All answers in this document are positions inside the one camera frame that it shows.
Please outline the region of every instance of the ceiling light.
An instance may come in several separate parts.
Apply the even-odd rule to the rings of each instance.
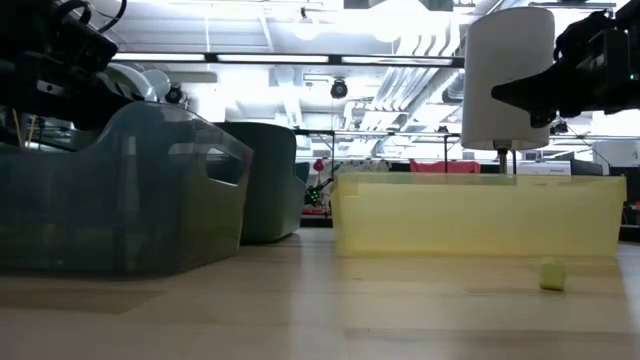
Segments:
[[[247,63],[247,64],[273,64],[273,63],[301,63],[301,64],[326,64],[329,57],[325,55],[278,55],[278,54],[219,54],[219,63]]]
[[[343,56],[343,64],[448,67],[455,58],[411,56]]]
[[[618,5],[615,2],[530,2],[529,6],[546,9],[576,9],[576,10],[607,10],[615,9]]]
[[[114,61],[204,62],[204,54],[118,53]]]
[[[443,133],[434,133],[434,132],[425,132],[425,133],[402,132],[402,133],[398,133],[398,135],[402,135],[402,136],[418,136],[418,137],[432,137],[432,138],[440,138],[440,137],[445,137],[445,136],[449,136],[449,137],[459,136],[459,134],[443,134]]]
[[[358,135],[358,136],[390,136],[393,131],[336,131],[336,135]]]

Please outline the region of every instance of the small yellow cube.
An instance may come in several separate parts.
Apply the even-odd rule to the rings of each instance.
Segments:
[[[542,259],[540,287],[545,290],[563,291],[567,275],[564,264],[553,257]]]

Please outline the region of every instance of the wooden tabletop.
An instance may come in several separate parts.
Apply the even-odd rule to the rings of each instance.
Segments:
[[[0,278],[0,359],[640,359],[640,247],[565,259],[339,258],[331,229],[165,279]]]

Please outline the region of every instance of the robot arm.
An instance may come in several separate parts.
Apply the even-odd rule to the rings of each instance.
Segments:
[[[558,36],[554,60],[546,71],[495,86],[494,99],[526,110],[531,126],[544,127],[557,114],[583,111],[614,114],[640,107],[640,0],[615,15],[592,13]]]
[[[123,106],[143,98],[102,72],[118,47],[89,26],[86,1],[3,0],[0,4],[0,104],[99,130]],[[79,19],[69,13],[82,9]]]

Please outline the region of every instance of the yellow translucent box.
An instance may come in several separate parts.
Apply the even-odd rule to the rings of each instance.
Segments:
[[[623,177],[345,173],[332,192],[345,256],[615,256]]]

